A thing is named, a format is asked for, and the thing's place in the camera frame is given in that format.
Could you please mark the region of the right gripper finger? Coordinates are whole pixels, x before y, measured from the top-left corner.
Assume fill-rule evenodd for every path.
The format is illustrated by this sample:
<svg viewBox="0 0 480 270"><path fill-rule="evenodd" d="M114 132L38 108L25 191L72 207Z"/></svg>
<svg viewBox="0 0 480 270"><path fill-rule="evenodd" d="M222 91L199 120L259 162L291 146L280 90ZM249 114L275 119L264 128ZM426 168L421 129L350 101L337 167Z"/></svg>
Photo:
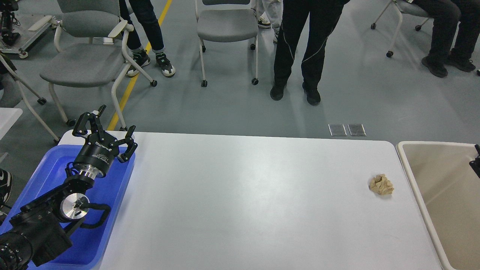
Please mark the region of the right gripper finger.
<svg viewBox="0 0 480 270"><path fill-rule="evenodd" d="M471 169L475 172L475 174L480 178L480 146L474 145L475 150L477 151L477 157L469 162Z"/></svg>

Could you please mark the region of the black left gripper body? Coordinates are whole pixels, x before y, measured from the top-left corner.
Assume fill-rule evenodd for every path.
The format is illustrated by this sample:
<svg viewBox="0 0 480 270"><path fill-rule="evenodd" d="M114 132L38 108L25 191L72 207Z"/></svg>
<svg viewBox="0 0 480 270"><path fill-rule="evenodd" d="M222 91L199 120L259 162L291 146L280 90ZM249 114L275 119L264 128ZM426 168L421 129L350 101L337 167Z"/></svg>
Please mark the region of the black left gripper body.
<svg viewBox="0 0 480 270"><path fill-rule="evenodd" d="M103 138L99 133L89 134L73 162L73 167L77 171L94 167L98 170L97 176L104 178L119 154L119 147L111 145L115 141L116 138L110 133L104 133Z"/></svg>

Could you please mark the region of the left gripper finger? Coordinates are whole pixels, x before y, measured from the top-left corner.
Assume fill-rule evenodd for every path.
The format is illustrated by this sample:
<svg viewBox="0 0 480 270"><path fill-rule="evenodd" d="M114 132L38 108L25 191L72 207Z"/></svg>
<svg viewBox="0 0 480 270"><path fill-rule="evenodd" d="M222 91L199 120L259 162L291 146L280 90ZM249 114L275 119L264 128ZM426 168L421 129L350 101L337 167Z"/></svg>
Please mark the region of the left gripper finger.
<svg viewBox="0 0 480 270"><path fill-rule="evenodd" d="M74 125L72 135L75 137L87 137L88 129L86 125L89 123L91 135L98 133L99 137L105 137L105 130L103 130L100 122L100 117L105 109L106 105L102 105L94 112L83 113Z"/></svg>
<svg viewBox="0 0 480 270"><path fill-rule="evenodd" d="M128 128L125 138L120 140L115 140L112 143L112 153L118 158L118 161L122 164L129 161L132 155L134 154L135 150L137 149L138 144L135 143L134 139L132 138L135 128L136 126L132 125L131 127ZM120 153L119 146L124 144L127 145L127 149L124 153Z"/></svg>

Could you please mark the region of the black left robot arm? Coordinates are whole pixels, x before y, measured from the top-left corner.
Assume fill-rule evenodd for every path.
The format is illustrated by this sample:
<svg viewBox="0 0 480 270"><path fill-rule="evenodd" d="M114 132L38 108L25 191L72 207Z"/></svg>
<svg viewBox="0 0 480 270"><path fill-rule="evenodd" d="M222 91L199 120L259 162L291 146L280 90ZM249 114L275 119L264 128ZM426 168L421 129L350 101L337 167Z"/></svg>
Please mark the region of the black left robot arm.
<svg viewBox="0 0 480 270"><path fill-rule="evenodd" d="M48 263L73 246L71 236L76 229L96 229L110 215L111 207L91 202L87 190L96 178L103 178L115 159L130 161L137 143L132 137L135 125L125 137L117 139L101 125L98 111L85 112L74 126L73 136L85 144L74 161L66 167L65 181L19 209L10 219L12 229L1 234L1 269L26 270L30 262L36 266Z"/></svg>

